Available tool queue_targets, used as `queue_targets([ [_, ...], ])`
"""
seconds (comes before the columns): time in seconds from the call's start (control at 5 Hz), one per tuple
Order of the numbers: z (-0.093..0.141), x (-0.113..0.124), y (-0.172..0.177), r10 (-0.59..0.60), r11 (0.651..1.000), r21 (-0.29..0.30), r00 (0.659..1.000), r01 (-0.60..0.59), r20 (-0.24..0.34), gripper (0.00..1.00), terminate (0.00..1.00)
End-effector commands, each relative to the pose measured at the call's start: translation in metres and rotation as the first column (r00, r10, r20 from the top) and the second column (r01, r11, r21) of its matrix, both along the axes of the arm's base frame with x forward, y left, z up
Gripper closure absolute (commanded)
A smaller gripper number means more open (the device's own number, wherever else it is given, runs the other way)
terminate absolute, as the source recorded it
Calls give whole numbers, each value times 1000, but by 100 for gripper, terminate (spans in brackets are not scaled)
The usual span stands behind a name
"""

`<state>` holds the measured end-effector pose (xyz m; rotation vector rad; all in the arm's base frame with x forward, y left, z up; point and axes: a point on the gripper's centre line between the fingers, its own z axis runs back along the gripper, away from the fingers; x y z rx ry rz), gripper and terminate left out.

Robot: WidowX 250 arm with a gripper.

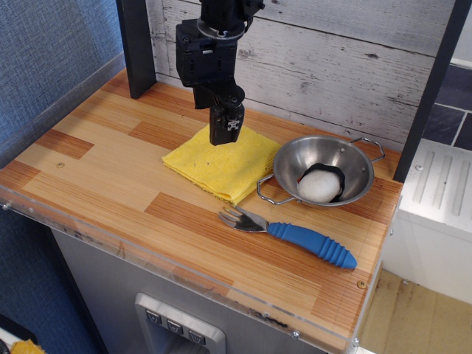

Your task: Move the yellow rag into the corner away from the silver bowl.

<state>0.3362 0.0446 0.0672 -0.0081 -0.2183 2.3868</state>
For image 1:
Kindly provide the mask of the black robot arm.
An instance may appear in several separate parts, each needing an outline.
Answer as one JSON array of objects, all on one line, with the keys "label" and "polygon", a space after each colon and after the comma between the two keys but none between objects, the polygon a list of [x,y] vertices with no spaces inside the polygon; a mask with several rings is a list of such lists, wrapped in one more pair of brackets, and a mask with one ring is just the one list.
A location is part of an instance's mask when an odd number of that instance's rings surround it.
[{"label": "black robot arm", "polygon": [[176,68],[193,90],[195,107],[209,109],[212,145],[236,142],[243,126],[244,90],[236,84],[237,42],[247,33],[262,1],[202,1],[199,18],[176,26]]}]

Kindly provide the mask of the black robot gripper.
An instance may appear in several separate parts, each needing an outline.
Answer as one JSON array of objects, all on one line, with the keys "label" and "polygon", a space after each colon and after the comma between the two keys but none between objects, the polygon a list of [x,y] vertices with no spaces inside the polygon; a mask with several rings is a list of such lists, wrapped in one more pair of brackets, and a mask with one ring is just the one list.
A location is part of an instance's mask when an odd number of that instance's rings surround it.
[{"label": "black robot gripper", "polygon": [[245,94],[234,78],[237,41],[207,37],[198,25],[198,19],[190,19],[176,26],[177,72],[183,86],[193,89],[195,107],[211,107],[210,143],[233,143],[245,116]]}]

